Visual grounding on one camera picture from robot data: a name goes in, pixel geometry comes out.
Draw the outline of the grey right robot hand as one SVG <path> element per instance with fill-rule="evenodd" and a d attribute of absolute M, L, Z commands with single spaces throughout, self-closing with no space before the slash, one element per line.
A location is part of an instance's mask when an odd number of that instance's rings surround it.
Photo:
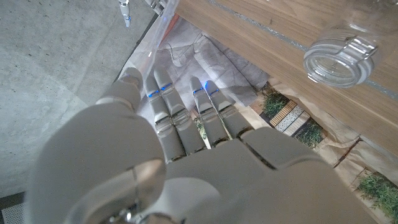
<path fill-rule="evenodd" d="M 157 14 L 161 15 L 162 11 L 166 8 L 169 3 L 169 0 L 144 0 L 150 8 Z M 126 27 L 131 25 L 131 17 L 130 17 L 130 0 L 119 0 L 119 8 L 121 10 L 121 14 L 123 16 Z"/>

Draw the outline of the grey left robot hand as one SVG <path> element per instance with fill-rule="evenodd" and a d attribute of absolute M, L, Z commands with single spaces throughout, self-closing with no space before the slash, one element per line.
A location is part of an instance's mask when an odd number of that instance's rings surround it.
<path fill-rule="evenodd" d="M 169 75 L 128 68 L 43 146 L 32 223 L 372 223 L 318 154 L 253 128 L 211 81 L 190 87 L 204 142 Z"/>

